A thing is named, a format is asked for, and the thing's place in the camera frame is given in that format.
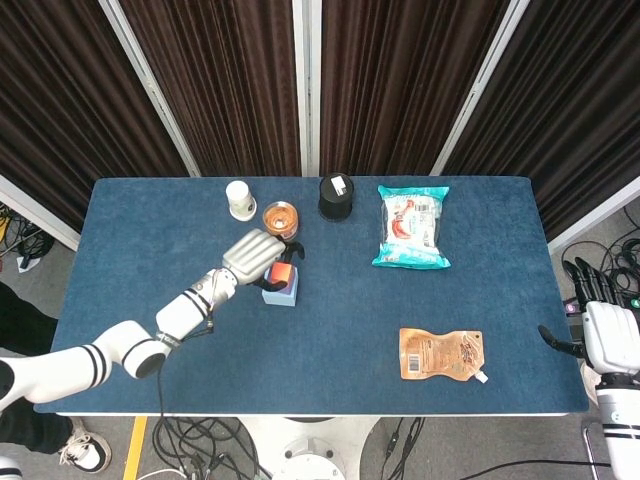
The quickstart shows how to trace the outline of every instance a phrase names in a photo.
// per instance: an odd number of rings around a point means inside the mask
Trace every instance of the floor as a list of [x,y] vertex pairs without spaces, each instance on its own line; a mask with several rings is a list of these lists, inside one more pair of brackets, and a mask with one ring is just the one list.
[[[632,203],[628,211],[634,219],[640,220],[640,201]],[[630,222],[620,211],[596,226],[580,240],[596,240],[609,244],[630,228]],[[569,298],[573,296],[572,286],[562,272],[560,254],[561,252],[554,254],[552,260],[561,294],[563,298]],[[569,258],[573,255],[583,256],[594,265],[598,264],[602,258],[601,250],[594,245],[577,246],[569,254]],[[42,259],[40,265],[29,272],[18,274],[15,268],[15,256],[10,254],[4,258],[0,281],[11,286],[20,296],[35,304],[47,315],[58,316],[73,265],[73,257],[73,252],[56,244],[53,250]],[[0,355],[6,354],[7,352],[0,351]],[[586,461],[581,425],[597,418],[598,412],[593,406],[584,414],[565,417],[428,418],[422,436],[407,462],[405,479],[455,480],[499,463],[522,459]],[[147,425],[138,476],[165,468],[154,454],[151,445],[151,432],[156,421],[156,419],[149,419]],[[380,478],[384,452],[396,422],[395,419],[383,419],[371,432],[361,459],[362,479]],[[105,480],[123,478],[133,419],[90,417],[85,419],[85,423],[89,430],[102,434],[113,449],[111,466],[95,478]],[[405,422],[403,426],[400,442],[404,441],[408,423]],[[598,428],[595,428],[592,436],[596,460],[608,461],[604,439]],[[386,474],[395,466],[396,457],[401,450],[400,445],[389,461]],[[55,455],[31,453],[23,447],[6,444],[0,445],[0,455],[17,460],[21,464],[26,479],[75,480],[87,477],[73,468],[58,466],[58,458]],[[239,450],[234,453],[240,468],[250,472],[248,460],[241,457],[242,453]],[[230,471],[220,470],[219,473],[215,476],[216,479],[236,478]],[[160,474],[153,478],[178,477],[173,474]],[[588,480],[591,475],[587,467],[525,465],[492,472],[482,478]],[[609,470],[601,469],[600,478],[611,480],[613,476]]]

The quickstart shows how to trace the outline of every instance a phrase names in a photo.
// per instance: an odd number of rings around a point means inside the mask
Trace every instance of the black stripe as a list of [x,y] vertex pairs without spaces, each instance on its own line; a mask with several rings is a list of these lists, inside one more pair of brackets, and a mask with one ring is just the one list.
[[91,363],[93,363],[93,380],[91,380],[91,387],[90,387],[90,388],[93,388],[95,387],[96,380],[98,379],[98,364],[96,363],[96,359],[93,358],[93,353],[91,353],[91,350],[89,350],[84,345],[80,345],[80,348],[84,349],[89,354],[89,357],[91,357]]
[[18,475],[22,478],[22,472],[18,468],[0,468],[0,475]]
[[620,423],[604,423],[602,428],[609,430],[640,430],[640,425],[622,425]]
[[629,435],[628,433],[606,433],[604,434],[605,437],[609,437],[609,438],[628,438],[631,440],[640,440],[640,435]]
[[122,364],[122,366],[124,367],[124,362],[127,359],[127,357],[129,356],[129,354],[131,353],[131,351],[136,348],[138,345],[142,345],[145,342],[153,342],[152,338],[145,338],[144,340],[140,340],[138,343],[136,343],[133,347],[131,347],[129,350],[127,350],[127,353],[124,354],[124,357],[122,357],[122,361],[120,362]]
[[98,352],[98,356],[100,357],[100,362],[102,362],[102,375],[100,376],[100,381],[98,382],[98,385],[102,385],[102,382],[104,382],[104,377],[107,376],[107,360],[104,358],[102,350],[96,347],[93,343],[90,346],[96,349],[96,352]]
[[206,298],[204,298],[202,295],[196,292],[193,288],[187,288],[187,292],[191,292],[194,295],[197,295],[197,297],[202,301],[202,303],[204,303],[207,306],[207,312],[211,311],[211,304],[207,302]]
[[206,318],[207,314],[204,313],[202,311],[202,307],[200,305],[198,305],[198,302],[196,302],[193,298],[191,298],[189,295],[187,295],[185,292],[182,292],[180,295],[184,295],[185,297],[187,297],[189,299],[189,301],[191,303],[193,303],[195,305],[195,307],[200,311],[200,313],[202,314],[202,318]]

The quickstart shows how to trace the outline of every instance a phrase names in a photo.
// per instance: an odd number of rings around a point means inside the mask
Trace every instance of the curtain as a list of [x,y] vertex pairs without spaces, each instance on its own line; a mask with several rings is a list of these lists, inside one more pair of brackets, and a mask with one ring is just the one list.
[[0,2],[0,174],[80,231],[101,177],[186,169],[97,2]]
[[323,0],[320,171],[428,174],[507,0]]
[[531,178],[549,239],[640,175],[640,2],[533,0],[445,174]]
[[203,175],[299,175],[291,0],[121,0]]

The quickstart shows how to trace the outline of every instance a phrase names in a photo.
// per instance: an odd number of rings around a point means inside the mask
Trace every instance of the table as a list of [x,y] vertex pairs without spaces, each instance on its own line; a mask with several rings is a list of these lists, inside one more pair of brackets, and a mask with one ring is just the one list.
[[[486,415],[584,411],[574,359],[540,339],[544,323],[568,338],[538,211],[526,178],[354,177],[351,216],[317,211],[318,178],[245,178],[258,202],[247,223],[228,212],[230,178],[103,179],[96,183],[53,348],[89,343],[134,319],[154,333],[155,313],[222,254],[264,207],[284,200],[300,216],[307,258],[295,308],[266,306],[239,289],[216,331],[172,354],[166,410],[184,415]],[[451,187],[439,246],[452,267],[378,268],[377,186]],[[481,330],[486,384],[400,379],[398,329]],[[40,405],[44,412],[154,414],[155,378],[122,369],[96,389]]]

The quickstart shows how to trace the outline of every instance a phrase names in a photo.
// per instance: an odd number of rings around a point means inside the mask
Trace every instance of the snack bag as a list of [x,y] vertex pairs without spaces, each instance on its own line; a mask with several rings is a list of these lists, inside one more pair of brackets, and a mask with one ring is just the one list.
[[419,270],[447,268],[451,264],[438,250],[436,240],[442,201],[449,187],[387,188],[382,197],[382,242],[372,262],[378,267]]
[[446,375],[460,382],[487,376],[484,365],[482,332],[454,331],[434,335],[417,328],[400,329],[400,376],[404,380],[424,380]]

